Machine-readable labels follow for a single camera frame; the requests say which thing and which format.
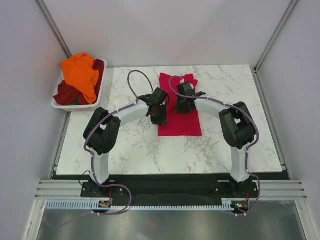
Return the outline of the pink red t shirt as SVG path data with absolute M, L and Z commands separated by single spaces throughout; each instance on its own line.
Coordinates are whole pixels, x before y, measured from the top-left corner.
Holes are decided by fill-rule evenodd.
M 174 92 L 178 91 L 177 86 L 180 83 L 180 78 L 175 77 L 171 79 L 170 75 L 163 72 L 160 73 L 159 86 L 168 94 L 170 100 L 166 101 L 167 124 L 158 127 L 159 137 L 202 136 L 198 112 L 192 111 L 187 114 L 176 112 L 178 96 Z

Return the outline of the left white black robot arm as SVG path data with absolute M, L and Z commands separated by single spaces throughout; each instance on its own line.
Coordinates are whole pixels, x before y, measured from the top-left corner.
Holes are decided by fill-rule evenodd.
M 168 93 L 156 88 L 153 93 L 137 96 L 132 103 L 108 111 L 97 108 L 84 130 L 84 150 L 91 155 L 90 180 L 82 185 L 81 197 L 105 197 L 110 191 L 106 182 L 109 177 L 109 155 L 115 147 L 120 128 L 144 117 L 150 117 L 152 124 L 167 123 Z

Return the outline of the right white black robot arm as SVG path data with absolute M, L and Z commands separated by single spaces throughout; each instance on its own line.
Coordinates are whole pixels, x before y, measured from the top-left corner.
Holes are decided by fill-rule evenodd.
M 230 105 L 196 93 L 189 82 L 177 86 L 176 112 L 192 111 L 207 113 L 220 121 L 222 134 L 231 149 L 231 171 L 228 180 L 214 183 L 214 194 L 226 198 L 255 198 L 258 187 L 249 171 L 249 148 L 259 137 L 257 126 L 244 102 Z

